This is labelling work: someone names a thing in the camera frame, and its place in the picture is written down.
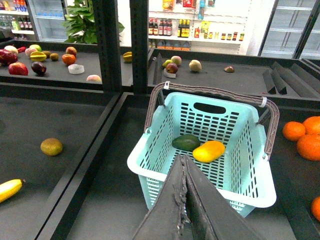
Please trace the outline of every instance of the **red apple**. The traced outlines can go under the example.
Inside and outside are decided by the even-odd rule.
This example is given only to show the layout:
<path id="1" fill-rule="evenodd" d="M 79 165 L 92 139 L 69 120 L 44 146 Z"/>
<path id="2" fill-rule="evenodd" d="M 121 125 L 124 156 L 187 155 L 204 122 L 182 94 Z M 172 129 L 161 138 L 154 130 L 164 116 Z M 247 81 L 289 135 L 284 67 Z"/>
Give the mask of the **red apple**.
<path id="1" fill-rule="evenodd" d="M 178 66 L 173 62 L 169 63 L 165 69 L 166 69 L 166 72 L 170 74 L 175 74 L 176 72 L 178 72 Z"/>
<path id="2" fill-rule="evenodd" d="M 73 46 L 68 46 L 65 50 L 66 54 L 77 55 L 77 50 Z"/>
<path id="3" fill-rule="evenodd" d="M 21 62 L 11 63 L 8 70 L 11 75 L 28 76 L 28 68 Z"/>
<path id="4" fill-rule="evenodd" d="M 0 49 L 0 63 L 3 65 L 13 64 L 18 61 L 18 56 L 6 49 Z"/>

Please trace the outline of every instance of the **black metal frame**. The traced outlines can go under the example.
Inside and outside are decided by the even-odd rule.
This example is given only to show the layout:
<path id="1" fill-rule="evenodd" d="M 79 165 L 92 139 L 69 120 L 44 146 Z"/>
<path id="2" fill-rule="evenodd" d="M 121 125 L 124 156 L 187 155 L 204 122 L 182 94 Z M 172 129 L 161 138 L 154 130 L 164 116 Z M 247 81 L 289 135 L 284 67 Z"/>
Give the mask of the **black metal frame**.
<path id="1" fill-rule="evenodd" d="M 122 92 L 118 1 L 94 0 L 96 38 L 104 92 Z"/>
<path id="2" fill-rule="evenodd" d="M 147 0 L 130 0 L 133 92 L 145 94 L 148 86 Z"/>

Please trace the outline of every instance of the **refrigerator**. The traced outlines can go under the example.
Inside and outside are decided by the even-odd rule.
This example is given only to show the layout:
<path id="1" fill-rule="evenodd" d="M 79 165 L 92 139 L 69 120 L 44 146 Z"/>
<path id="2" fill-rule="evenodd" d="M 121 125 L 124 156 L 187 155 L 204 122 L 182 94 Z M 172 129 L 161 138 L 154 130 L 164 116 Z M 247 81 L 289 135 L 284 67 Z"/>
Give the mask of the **refrigerator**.
<path id="1" fill-rule="evenodd" d="M 64 42 L 66 28 L 62 26 L 67 14 L 65 0 L 27 0 L 35 34 L 40 42 Z"/>
<path id="2" fill-rule="evenodd" d="M 276 0 L 259 56 L 320 59 L 319 0 Z"/>

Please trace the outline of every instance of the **yellow banana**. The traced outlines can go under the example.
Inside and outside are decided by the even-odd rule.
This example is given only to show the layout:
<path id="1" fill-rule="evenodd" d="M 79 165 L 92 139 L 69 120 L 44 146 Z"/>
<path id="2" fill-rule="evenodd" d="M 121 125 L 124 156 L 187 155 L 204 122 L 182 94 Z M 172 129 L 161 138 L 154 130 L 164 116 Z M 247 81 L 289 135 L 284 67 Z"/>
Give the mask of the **yellow banana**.
<path id="1" fill-rule="evenodd" d="M 0 184 L 0 203 L 15 195 L 25 183 L 22 179 L 13 179 Z"/>

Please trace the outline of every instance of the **brown basket handle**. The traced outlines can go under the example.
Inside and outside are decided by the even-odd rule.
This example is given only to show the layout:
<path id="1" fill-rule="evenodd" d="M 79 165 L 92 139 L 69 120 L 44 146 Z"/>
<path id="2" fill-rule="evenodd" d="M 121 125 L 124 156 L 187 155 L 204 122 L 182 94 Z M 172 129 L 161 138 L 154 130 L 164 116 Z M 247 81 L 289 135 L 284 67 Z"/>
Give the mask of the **brown basket handle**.
<path id="1" fill-rule="evenodd" d="M 268 158 L 270 159 L 270 155 L 271 155 L 275 138 L 276 138 L 278 122 L 279 122 L 279 109 L 273 101 L 267 99 L 266 97 L 243 95 L 243 94 L 238 94 L 232 91 L 227 91 L 227 90 L 214 88 L 214 87 L 189 86 L 189 85 L 171 83 L 169 81 L 162 82 L 156 85 L 152 90 L 148 111 L 146 114 L 145 124 L 144 124 L 144 132 L 146 132 L 147 128 L 151 126 L 152 118 L 156 108 L 157 98 L 159 99 L 160 105 L 164 105 L 162 89 L 176 90 L 176 91 L 185 92 L 185 93 L 217 95 L 217 96 L 226 97 L 232 100 L 236 100 L 242 103 L 251 104 L 253 106 L 259 106 L 262 108 L 266 107 L 268 110 L 263 114 L 263 116 L 260 117 L 259 122 L 265 120 L 266 117 L 270 115 L 270 123 L 269 123 L 268 132 L 266 136 L 266 143 L 264 146 L 264 152 L 268 155 Z"/>

